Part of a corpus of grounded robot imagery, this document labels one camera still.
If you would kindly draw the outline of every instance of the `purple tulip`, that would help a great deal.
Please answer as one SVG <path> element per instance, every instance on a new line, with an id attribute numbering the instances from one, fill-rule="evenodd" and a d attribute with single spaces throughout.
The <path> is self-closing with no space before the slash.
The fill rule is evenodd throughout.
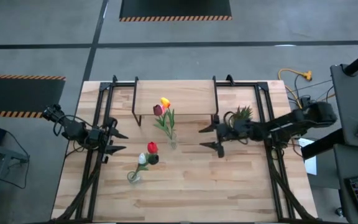
<path id="1" fill-rule="evenodd" d="M 165 108 L 163 106 L 161 106 L 161 105 L 155 105 L 153 107 L 153 111 L 154 111 L 154 115 L 161 116 L 161 115 L 164 114 Z"/>

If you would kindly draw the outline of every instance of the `wooden tabletop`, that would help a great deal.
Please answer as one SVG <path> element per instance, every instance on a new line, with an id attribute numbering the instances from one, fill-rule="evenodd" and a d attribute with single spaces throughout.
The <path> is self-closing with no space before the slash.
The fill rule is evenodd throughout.
<path id="1" fill-rule="evenodd" d="M 159 80 L 137 82 L 136 115 L 154 115 L 153 106 L 165 97 L 175 105 L 175 114 L 215 114 L 212 80 Z"/>
<path id="2" fill-rule="evenodd" d="M 77 116 L 92 122 L 100 82 L 84 82 Z M 268 81 L 275 117 L 290 112 L 282 81 Z M 127 148 L 102 165 L 94 221 L 96 222 L 274 222 L 269 170 L 262 142 L 248 145 L 225 142 L 225 157 L 200 146 L 214 141 L 214 133 L 198 130 L 210 123 L 208 115 L 176 116 L 178 148 L 170 149 L 167 137 L 153 127 L 153 116 L 146 116 L 138 127 L 132 113 L 133 88 L 115 88 L 111 116 L 118 119 L 117 129 L 129 139 L 114 144 Z M 255 93 L 251 87 L 218 87 L 219 115 L 239 105 L 254 109 L 258 121 Z M 158 144 L 160 162 L 142 171 L 141 182 L 128 183 L 127 173 L 137 166 L 147 143 Z M 86 153 L 73 153 L 63 167 L 52 217 L 58 217 L 74 199 L 81 184 Z M 317 216 L 303 159 L 291 147 L 285 149 L 285 165 L 290 188 L 300 203 Z M 285 200 L 281 192 L 284 216 Z"/>

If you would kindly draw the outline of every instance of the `tulip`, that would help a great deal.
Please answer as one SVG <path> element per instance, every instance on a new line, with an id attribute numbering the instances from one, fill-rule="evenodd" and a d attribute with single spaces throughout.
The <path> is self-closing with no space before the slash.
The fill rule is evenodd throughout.
<path id="1" fill-rule="evenodd" d="M 147 144 L 147 150 L 150 154 L 156 154 L 158 152 L 158 147 L 155 142 L 149 142 Z"/>
<path id="2" fill-rule="evenodd" d="M 154 115 L 161 116 L 165 113 L 165 108 L 161 105 L 155 105 L 153 107 Z"/>
<path id="3" fill-rule="evenodd" d="M 146 162 L 147 162 L 146 155 L 145 155 L 144 153 L 141 153 L 141 154 L 139 155 L 138 163 L 139 163 L 140 165 L 143 165 L 143 164 L 145 164 Z"/>
<path id="4" fill-rule="evenodd" d="M 161 98 L 161 103 L 165 108 L 169 108 L 169 106 L 171 106 L 171 103 L 165 97 Z"/>
<path id="5" fill-rule="evenodd" d="M 149 162 L 149 164 L 156 165 L 159 160 L 160 158 L 157 154 L 151 154 L 147 162 Z"/>

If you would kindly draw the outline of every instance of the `yellow tulip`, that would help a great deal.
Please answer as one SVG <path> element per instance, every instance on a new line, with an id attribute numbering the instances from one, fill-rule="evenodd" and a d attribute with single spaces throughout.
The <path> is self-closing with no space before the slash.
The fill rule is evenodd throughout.
<path id="1" fill-rule="evenodd" d="M 169 106 L 171 106 L 171 103 L 170 103 L 169 100 L 166 99 L 165 97 L 161 98 L 161 104 L 162 104 L 165 108 L 169 108 Z"/>

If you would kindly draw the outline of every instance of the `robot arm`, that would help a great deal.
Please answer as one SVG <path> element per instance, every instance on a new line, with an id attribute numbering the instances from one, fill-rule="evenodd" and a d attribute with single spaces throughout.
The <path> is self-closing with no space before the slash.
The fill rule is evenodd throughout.
<path id="1" fill-rule="evenodd" d="M 330 104 L 317 102 L 301 110 L 273 119 L 266 123 L 251 120 L 235 120 L 233 124 L 220 124 L 216 115 L 210 126 L 199 131 L 200 133 L 216 130 L 217 141 L 201 143 L 218 152 L 219 157 L 224 156 L 222 142 L 250 139 L 253 141 L 272 140 L 273 147 L 287 147 L 287 142 L 297 135 L 306 134 L 310 128 L 328 127 L 335 123 L 337 117 Z"/>
<path id="2" fill-rule="evenodd" d="M 109 141 L 111 136 L 123 139 L 128 138 L 120 134 L 116 129 L 117 119 L 115 118 L 109 118 L 106 127 L 99 128 L 93 126 L 91 129 L 87 129 L 85 122 L 69 119 L 74 116 L 65 115 L 60 105 L 48 106 L 42 116 L 48 121 L 59 123 L 64 128 L 62 136 L 68 140 L 77 141 L 78 144 L 85 149 L 97 149 L 98 147 L 103 146 L 104 142 Z M 109 146 L 108 149 L 106 149 L 106 153 L 112 154 L 110 152 L 115 152 L 123 148 L 125 147 Z"/>

